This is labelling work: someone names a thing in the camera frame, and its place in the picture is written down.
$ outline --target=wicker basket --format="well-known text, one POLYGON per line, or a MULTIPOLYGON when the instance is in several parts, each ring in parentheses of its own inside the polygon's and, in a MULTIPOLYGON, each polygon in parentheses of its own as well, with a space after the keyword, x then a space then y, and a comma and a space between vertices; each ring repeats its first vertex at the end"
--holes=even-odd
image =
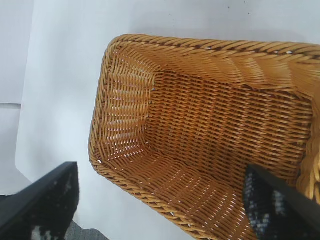
POLYGON ((248 163, 320 203, 320 46, 123 35, 103 58, 94 169, 196 239, 256 239, 248 163))

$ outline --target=gray floor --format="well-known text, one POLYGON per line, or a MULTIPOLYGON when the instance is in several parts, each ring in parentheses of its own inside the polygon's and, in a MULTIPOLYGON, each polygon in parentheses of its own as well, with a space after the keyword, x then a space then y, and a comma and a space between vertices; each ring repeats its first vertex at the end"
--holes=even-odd
POLYGON ((108 240, 96 229, 82 229, 74 221, 65 234, 65 240, 108 240))

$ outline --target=white table surface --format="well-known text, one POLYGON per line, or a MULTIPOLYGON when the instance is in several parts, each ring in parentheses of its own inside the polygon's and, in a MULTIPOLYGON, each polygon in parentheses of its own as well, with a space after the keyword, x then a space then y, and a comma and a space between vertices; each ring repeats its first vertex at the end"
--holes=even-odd
POLYGON ((99 176, 88 137, 101 60, 125 33, 320 43, 319 0, 35 0, 15 163, 30 181, 79 166, 74 220, 110 240, 192 239, 99 176))

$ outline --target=woven rattan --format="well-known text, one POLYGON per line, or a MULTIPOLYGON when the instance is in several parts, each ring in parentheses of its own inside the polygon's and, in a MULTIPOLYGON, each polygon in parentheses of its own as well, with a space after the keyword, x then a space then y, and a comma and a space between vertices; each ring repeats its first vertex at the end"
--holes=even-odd
POLYGON ((127 34, 105 52, 91 164, 196 239, 256 239, 248 163, 320 203, 319 150, 318 45, 127 34))

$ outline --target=white backdrop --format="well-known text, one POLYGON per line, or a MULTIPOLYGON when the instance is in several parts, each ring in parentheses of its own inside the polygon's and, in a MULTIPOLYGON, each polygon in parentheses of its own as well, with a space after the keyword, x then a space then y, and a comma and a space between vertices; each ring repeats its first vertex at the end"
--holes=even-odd
POLYGON ((30 183, 16 169, 15 152, 33 7, 33 0, 0 0, 0 195, 30 183))
POLYGON ((0 103, 21 104, 34 0, 0 0, 0 103))
POLYGON ((16 148, 32 182, 77 161, 75 221, 111 240, 190 236, 94 172, 88 137, 101 60, 125 33, 320 43, 318 0, 35 0, 16 148))

